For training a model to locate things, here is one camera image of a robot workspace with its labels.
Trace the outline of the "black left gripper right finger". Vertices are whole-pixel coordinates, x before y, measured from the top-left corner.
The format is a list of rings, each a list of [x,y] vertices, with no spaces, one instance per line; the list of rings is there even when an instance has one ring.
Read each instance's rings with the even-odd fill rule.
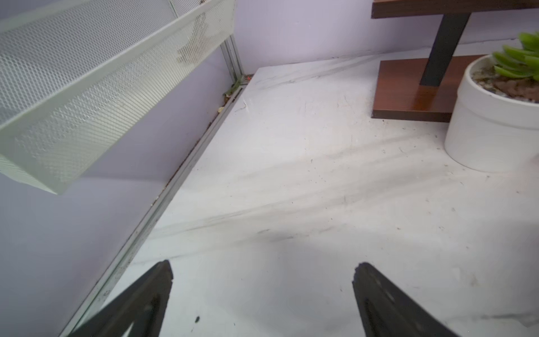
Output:
[[[358,265],[352,286],[366,336],[458,336],[370,263]]]

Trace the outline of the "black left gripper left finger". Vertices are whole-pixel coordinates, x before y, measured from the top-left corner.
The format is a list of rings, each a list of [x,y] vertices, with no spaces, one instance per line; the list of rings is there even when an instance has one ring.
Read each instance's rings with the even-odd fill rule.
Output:
[[[169,261],[160,261],[72,336],[158,336],[173,286]]]

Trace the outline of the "potted green succulent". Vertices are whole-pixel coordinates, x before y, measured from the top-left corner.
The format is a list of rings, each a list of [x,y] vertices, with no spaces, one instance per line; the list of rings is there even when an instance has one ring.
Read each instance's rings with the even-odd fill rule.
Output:
[[[538,156],[538,33],[519,41],[465,70],[444,144],[465,167],[512,171]]]

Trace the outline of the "brown wooden tiered stand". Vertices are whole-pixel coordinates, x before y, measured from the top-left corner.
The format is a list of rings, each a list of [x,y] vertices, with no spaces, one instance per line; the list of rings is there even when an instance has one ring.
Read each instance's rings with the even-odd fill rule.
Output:
[[[466,67],[477,56],[455,56],[472,13],[538,8],[537,1],[374,1],[371,17],[441,15],[428,58],[380,63],[374,119],[449,122]]]

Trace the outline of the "white mesh lower shelf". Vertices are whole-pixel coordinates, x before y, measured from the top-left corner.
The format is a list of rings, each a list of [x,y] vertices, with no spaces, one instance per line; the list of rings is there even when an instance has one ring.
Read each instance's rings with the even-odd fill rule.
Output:
[[[1,172],[63,193],[234,32],[235,1],[58,1],[1,21]]]

